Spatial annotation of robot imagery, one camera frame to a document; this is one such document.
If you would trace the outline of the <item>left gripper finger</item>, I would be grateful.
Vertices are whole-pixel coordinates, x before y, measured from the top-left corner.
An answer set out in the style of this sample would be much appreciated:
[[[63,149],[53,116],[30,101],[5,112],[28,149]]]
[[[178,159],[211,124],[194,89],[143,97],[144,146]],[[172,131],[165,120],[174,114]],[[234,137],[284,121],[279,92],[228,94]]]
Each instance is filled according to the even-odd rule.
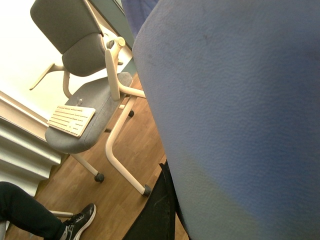
[[[169,164],[159,164],[161,172],[145,206],[127,233],[126,240],[173,240],[176,217],[187,232]]]

